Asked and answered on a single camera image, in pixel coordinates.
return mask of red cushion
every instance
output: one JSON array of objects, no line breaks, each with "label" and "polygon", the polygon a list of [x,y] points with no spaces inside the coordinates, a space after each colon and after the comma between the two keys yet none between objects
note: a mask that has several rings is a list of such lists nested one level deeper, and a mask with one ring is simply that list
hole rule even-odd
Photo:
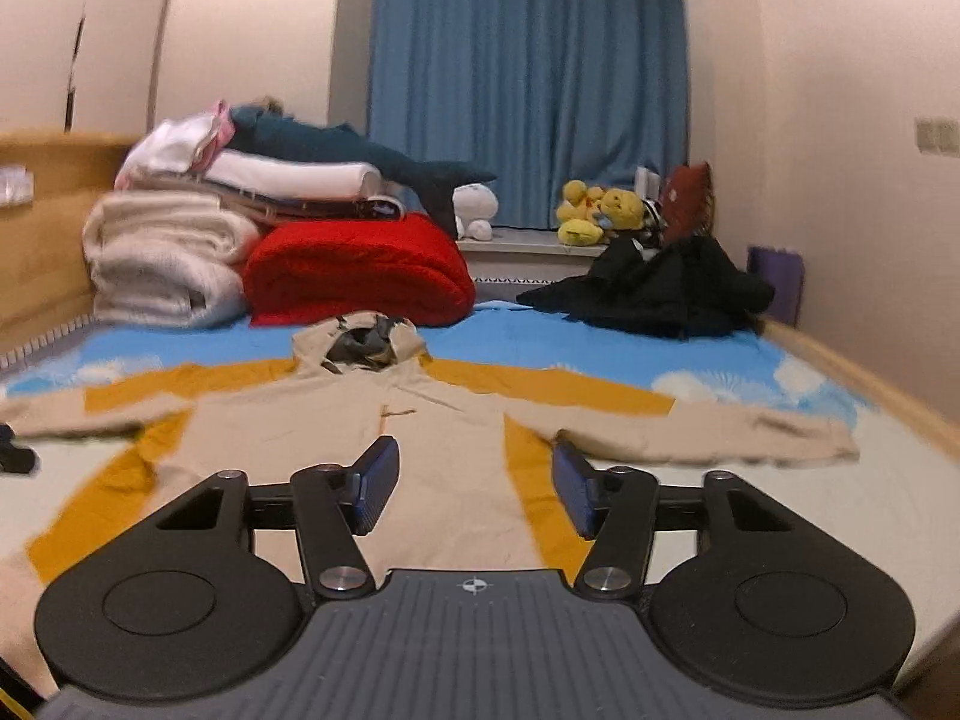
[{"label": "red cushion", "polygon": [[681,165],[666,182],[661,195],[664,220],[664,243],[694,234],[707,234],[713,223],[713,184],[710,165],[706,162],[688,167]]},{"label": "red cushion", "polygon": [[259,325],[352,311],[445,325],[465,317],[475,296],[457,245],[423,214],[285,224],[256,247],[243,284]]}]

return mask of black jacket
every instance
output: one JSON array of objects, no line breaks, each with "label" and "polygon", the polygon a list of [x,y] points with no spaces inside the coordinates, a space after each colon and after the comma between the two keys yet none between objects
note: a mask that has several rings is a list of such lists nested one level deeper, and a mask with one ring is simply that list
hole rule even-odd
[{"label": "black jacket", "polygon": [[738,271],[712,238],[674,242],[645,263],[632,239],[620,236],[586,276],[529,290],[517,295],[517,302],[597,327],[688,338],[753,327],[752,314],[773,298],[773,287]]}]

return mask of white plush toy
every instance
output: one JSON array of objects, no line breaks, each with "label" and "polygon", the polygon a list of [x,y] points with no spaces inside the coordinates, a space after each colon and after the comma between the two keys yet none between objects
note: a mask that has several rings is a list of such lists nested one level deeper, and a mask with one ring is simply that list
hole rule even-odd
[{"label": "white plush toy", "polygon": [[486,184],[464,184],[453,190],[453,212],[457,215],[457,236],[477,241],[493,240],[490,220],[500,204]]}]

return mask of blue curtain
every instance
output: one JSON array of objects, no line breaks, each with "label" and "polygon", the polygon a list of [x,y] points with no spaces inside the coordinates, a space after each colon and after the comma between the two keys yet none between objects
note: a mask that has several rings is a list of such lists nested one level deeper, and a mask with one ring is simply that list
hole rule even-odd
[{"label": "blue curtain", "polygon": [[685,162],[683,0],[376,0],[368,135],[495,170],[495,222]]}]

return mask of headboard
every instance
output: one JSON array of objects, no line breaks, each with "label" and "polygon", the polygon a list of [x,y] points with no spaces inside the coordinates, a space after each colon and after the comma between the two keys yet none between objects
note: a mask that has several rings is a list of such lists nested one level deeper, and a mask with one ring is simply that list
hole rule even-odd
[{"label": "headboard", "polygon": [[0,165],[34,175],[34,201],[0,206],[0,349],[90,310],[80,230],[137,136],[0,133]]}]

